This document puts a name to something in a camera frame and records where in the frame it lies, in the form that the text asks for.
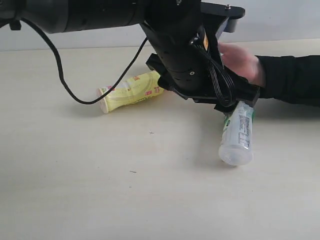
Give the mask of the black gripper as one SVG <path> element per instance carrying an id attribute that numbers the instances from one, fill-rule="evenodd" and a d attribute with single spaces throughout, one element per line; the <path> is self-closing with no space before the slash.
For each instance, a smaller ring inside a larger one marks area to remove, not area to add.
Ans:
<path id="1" fill-rule="evenodd" d="M 206 34 L 197 33 L 182 44 L 157 34 L 149 40 L 156 53 L 146 64 L 159 73 L 161 88 L 185 100 L 213 104 L 224 113 L 232 112 L 238 102 L 256 104 L 260 88 L 224 67 L 219 51 L 210 49 Z"/>

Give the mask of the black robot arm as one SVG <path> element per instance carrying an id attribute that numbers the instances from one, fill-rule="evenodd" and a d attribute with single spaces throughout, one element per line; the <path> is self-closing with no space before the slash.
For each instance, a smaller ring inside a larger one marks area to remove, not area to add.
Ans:
<path id="1" fill-rule="evenodd" d="M 29 25 L 52 50 L 59 79 L 61 57 L 48 34 L 139 25 L 154 53 L 147 66 L 158 84 L 183 99 L 232 112 L 239 102 L 253 107 L 260 88 L 224 66 L 218 49 L 222 33 L 232 33 L 242 7 L 200 0 L 3 0 L 0 24 L 19 31 Z"/>

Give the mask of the person's open hand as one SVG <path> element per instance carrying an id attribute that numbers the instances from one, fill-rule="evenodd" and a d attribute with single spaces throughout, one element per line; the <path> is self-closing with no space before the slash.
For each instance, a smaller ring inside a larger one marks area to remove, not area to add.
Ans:
<path id="1" fill-rule="evenodd" d="M 266 77 L 263 66 L 257 56 L 246 49 L 231 43 L 218 43 L 224 65 L 252 85 L 264 88 Z"/>

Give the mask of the black sleeved forearm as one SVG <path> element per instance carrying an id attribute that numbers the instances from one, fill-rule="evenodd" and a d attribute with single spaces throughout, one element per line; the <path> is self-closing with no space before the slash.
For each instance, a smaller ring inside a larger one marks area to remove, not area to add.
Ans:
<path id="1" fill-rule="evenodd" d="M 261 99 L 320 106 L 320 56 L 258 56 L 265 76 Z"/>

